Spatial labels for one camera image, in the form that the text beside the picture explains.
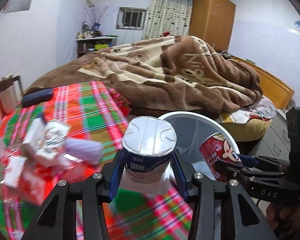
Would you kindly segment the right hand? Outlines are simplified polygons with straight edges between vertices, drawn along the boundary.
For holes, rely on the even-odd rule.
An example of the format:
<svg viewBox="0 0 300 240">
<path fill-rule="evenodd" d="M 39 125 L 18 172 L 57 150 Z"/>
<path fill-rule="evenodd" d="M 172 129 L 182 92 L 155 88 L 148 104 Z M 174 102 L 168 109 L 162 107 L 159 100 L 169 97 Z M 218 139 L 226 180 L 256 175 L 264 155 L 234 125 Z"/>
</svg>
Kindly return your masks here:
<svg viewBox="0 0 300 240">
<path fill-rule="evenodd" d="M 300 239 L 300 204 L 284 207 L 270 203 L 266 219 L 277 239 Z"/>
</svg>

